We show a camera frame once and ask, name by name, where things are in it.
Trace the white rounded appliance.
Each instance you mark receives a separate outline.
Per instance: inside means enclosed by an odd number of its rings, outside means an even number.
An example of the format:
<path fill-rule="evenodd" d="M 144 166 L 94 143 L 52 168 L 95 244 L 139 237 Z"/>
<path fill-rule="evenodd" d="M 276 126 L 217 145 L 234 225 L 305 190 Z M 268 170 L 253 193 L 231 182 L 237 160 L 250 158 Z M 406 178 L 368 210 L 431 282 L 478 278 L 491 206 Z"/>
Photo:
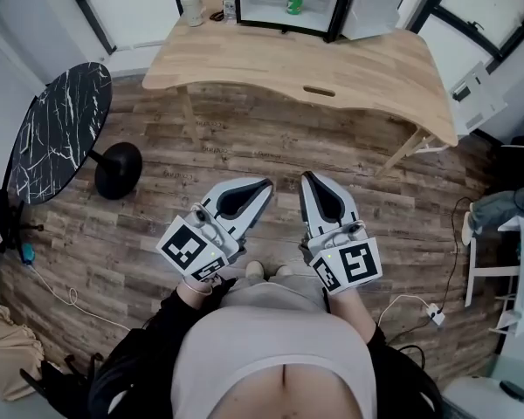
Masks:
<path fill-rule="evenodd" d="M 446 386 L 442 396 L 465 419 L 524 419 L 524 403 L 501 390 L 503 380 L 524 389 L 524 374 L 493 373 L 459 377 Z"/>

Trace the person's left forearm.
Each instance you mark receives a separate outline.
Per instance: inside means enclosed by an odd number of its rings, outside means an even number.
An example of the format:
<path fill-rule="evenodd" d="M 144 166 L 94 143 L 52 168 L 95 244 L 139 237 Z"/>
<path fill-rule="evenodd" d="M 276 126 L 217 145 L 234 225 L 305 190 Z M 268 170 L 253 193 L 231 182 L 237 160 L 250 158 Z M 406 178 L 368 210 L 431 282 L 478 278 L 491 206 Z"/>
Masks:
<path fill-rule="evenodd" d="M 188 306 L 199 309 L 204 300 L 212 293 L 212 282 L 197 281 L 192 277 L 183 277 L 176 287 L 179 298 Z"/>

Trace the black framed window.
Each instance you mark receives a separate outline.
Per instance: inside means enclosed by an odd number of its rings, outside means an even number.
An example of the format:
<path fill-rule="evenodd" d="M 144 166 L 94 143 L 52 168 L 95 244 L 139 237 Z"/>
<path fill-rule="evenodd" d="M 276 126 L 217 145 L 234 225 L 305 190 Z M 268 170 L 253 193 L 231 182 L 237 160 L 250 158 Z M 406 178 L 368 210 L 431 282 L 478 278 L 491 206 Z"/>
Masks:
<path fill-rule="evenodd" d="M 500 65 L 524 40 L 524 0 L 422 0 L 408 30 L 419 33 L 434 18 Z"/>
<path fill-rule="evenodd" d="M 109 55 L 162 43 L 183 14 L 179 0 L 75 2 Z"/>

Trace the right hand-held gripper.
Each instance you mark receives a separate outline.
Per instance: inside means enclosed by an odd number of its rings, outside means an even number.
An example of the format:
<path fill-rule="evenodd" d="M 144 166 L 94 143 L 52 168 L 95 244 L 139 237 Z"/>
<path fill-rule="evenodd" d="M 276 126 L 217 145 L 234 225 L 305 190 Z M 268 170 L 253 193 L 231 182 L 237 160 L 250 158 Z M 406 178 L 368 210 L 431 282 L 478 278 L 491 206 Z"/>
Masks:
<path fill-rule="evenodd" d="M 306 234 L 300 250 L 328 295 L 383 275 L 376 239 L 368 237 L 364 221 L 358 220 L 355 200 L 347 190 L 329 177 L 307 171 L 300 179 L 300 202 L 309 234 L 320 235 Z M 327 223 L 349 225 L 325 233 Z"/>

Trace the light wooden table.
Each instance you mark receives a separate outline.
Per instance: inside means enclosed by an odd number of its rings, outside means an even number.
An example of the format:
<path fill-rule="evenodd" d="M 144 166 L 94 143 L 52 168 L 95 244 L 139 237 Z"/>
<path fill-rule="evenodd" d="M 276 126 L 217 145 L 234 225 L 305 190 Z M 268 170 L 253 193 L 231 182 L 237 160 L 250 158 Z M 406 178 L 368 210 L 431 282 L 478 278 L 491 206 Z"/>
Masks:
<path fill-rule="evenodd" d="M 386 161 L 388 172 L 431 141 L 459 140 L 447 93 L 425 41 L 396 29 L 382 36 L 327 43 L 316 36 L 180 17 L 142 85 L 176 88 L 190 138 L 201 144 L 188 87 L 200 83 L 255 86 L 312 106 L 370 110 L 413 124 L 413 135 Z"/>

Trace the black chair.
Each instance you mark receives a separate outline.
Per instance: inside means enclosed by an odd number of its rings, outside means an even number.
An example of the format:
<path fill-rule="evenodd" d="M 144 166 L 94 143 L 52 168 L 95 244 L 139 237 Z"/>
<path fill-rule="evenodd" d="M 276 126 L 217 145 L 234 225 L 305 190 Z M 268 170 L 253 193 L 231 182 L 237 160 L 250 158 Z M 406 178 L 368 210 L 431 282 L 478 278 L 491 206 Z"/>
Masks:
<path fill-rule="evenodd" d="M 70 369 L 69 373 L 62 373 L 49 361 L 42 361 L 40 364 L 40 380 L 36 380 L 22 368 L 19 373 L 65 419 L 91 419 L 87 399 L 95 376 L 96 363 L 103 360 L 102 354 L 92 354 L 87 373 L 82 374 L 73 365 L 75 356 L 68 354 L 65 357 L 65 364 Z"/>

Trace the person's black jacket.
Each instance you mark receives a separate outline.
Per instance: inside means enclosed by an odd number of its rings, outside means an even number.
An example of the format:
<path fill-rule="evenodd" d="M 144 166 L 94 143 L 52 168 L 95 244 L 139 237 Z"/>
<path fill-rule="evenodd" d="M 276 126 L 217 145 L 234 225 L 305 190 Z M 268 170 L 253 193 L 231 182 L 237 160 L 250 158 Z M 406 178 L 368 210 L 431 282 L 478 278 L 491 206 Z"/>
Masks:
<path fill-rule="evenodd" d="M 211 295 L 198 310 L 174 290 L 145 327 L 130 331 L 93 380 L 87 401 L 92 419 L 174 419 L 171 388 L 183 339 L 200 319 L 223 308 L 221 301 L 236 282 L 212 284 Z M 366 344 L 376 379 L 376 419 L 443 419 L 435 382 L 409 356 L 390 347 L 377 324 Z M 338 375 L 321 367 L 289 364 L 245 377 L 207 419 L 363 417 Z"/>

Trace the beige fabric bag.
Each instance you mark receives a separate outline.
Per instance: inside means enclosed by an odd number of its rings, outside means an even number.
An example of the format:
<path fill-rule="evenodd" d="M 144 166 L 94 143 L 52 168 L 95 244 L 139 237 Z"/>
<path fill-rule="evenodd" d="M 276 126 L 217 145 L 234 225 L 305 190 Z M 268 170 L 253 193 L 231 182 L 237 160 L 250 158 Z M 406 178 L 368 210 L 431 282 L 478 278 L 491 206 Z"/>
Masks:
<path fill-rule="evenodd" d="M 10 318 L 10 310 L 0 305 L 0 399 L 13 402 L 33 392 L 20 371 L 36 378 L 45 358 L 41 342 L 25 325 Z"/>

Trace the person's right forearm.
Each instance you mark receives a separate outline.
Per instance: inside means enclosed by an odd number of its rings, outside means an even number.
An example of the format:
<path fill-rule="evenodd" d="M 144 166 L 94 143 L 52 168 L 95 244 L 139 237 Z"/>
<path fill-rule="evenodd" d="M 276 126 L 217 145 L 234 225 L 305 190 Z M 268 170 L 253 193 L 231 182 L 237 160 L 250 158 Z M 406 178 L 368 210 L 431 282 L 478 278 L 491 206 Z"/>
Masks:
<path fill-rule="evenodd" d="M 366 343 L 371 341 L 376 323 L 354 287 L 329 296 L 328 303 L 333 315 L 348 322 Z"/>

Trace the white grey metal device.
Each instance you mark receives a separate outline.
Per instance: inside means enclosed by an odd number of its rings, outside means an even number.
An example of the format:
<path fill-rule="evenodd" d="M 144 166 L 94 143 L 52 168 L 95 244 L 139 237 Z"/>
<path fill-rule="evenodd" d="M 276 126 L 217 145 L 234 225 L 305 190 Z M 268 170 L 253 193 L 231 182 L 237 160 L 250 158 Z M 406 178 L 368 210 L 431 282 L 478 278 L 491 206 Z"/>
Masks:
<path fill-rule="evenodd" d="M 450 90 L 449 96 L 453 124 L 459 139 L 507 107 L 481 61 Z"/>

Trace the black oval remote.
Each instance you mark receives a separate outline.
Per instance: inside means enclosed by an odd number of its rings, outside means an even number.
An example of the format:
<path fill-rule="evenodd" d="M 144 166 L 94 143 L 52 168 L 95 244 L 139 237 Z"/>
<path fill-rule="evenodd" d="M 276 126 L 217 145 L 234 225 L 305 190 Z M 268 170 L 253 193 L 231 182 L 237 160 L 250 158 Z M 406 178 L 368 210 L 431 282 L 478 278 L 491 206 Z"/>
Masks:
<path fill-rule="evenodd" d="M 499 387 L 510 398 L 516 400 L 517 402 L 524 403 L 524 389 L 520 386 L 512 383 L 511 381 L 503 380 L 500 381 Z"/>

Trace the black mini fridge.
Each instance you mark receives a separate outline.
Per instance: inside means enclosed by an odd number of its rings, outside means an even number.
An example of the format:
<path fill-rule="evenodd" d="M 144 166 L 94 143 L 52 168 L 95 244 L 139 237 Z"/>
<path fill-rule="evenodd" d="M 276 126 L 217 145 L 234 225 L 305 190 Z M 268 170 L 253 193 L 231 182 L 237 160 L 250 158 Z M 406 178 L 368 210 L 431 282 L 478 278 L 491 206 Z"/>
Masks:
<path fill-rule="evenodd" d="M 338 38 L 369 38 L 393 31 L 403 0 L 303 0 L 299 15 L 286 12 L 287 0 L 236 0 L 241 24 Z"/>

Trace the black marble round table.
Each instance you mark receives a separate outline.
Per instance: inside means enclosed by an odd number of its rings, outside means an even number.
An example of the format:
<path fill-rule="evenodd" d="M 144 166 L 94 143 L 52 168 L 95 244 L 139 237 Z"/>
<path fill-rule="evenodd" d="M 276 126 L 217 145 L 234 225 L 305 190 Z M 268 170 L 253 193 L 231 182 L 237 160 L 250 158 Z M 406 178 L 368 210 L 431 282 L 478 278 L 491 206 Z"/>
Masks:
<path fill-rule="evenodd" d="M 140 150 L 119 142 L 100 154 L 95 144 L 105 125 L 113 98 L 112 78 L 102 64 L 76 65 L 51 82 L 24 117 L 11 155 L 10 188 L 27 204 L 57 196 L 86 160 L 97 163 L 94 185 L 108 200 L 128 195 L 142 170 Z M 21 155 L 21 129 L 32 125 L 29 150 Z"/>

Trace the person's torso in beige top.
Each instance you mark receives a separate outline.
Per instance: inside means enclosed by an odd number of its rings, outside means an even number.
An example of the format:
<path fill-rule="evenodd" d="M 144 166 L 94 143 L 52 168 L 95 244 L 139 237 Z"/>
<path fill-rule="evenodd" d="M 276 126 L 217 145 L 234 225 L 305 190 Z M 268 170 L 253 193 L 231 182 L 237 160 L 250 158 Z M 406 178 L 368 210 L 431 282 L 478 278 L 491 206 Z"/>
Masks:
<path fill-rule="evenodd" d="M 207 419 L 227 392 L 260 370 L 289 364 L 338 375 L 363 419 L 377 418 L 376 379 L 367 344 L 334 315 L 227 306 L 185 335 L 173 371 L 174 419 Z"/>

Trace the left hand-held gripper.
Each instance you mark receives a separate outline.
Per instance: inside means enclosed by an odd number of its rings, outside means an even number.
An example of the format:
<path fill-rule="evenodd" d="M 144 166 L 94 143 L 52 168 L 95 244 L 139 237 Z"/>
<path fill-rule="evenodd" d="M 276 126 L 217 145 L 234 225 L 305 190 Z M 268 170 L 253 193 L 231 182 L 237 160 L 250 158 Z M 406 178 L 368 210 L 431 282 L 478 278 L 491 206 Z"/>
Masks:
<path fill-rule="evenodd" d="M 184 277 L 203 282 L 245 252 L 240 239 L 259 219 L 272 196 L 265 177 L 216 184 L 186 217 L 176 216 L 156 249 Z M 229 232 L 213 215 L 229 215 Z"/>

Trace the person's beige trousers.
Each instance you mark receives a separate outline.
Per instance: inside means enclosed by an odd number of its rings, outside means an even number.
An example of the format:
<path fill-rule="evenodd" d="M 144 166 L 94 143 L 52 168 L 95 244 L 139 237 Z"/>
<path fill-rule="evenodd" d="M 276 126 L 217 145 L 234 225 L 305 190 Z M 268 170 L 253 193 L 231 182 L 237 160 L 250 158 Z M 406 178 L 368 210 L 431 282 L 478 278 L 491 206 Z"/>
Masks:
<path fill-rule="evenodd" d="M 220 306 L 327 311 L 320 280 L 304 275 L 274 276 L 268 281 L 259 277 L 239 278 L 224 295 Z"/>

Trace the black metal stand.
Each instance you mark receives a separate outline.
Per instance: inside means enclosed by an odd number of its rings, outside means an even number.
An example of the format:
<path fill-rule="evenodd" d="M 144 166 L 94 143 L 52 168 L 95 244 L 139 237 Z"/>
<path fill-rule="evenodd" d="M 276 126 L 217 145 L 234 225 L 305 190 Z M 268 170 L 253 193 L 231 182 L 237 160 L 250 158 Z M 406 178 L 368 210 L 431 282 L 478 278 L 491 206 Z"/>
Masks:
<path fill-rule="evenodd" d="M 5 252 L 7 248 L 17 250 L 20 260 L 23 262 L 21 253 L 21 231 L 37 230 L 43 231 L 43 224 L 28 224 L 21 222 L 24 202 L 17 207 L 10 205 L 8 193 L 5 189 L 0 189 L 0 231 L 3 242 L 0 245 L 0 253 Z"/>

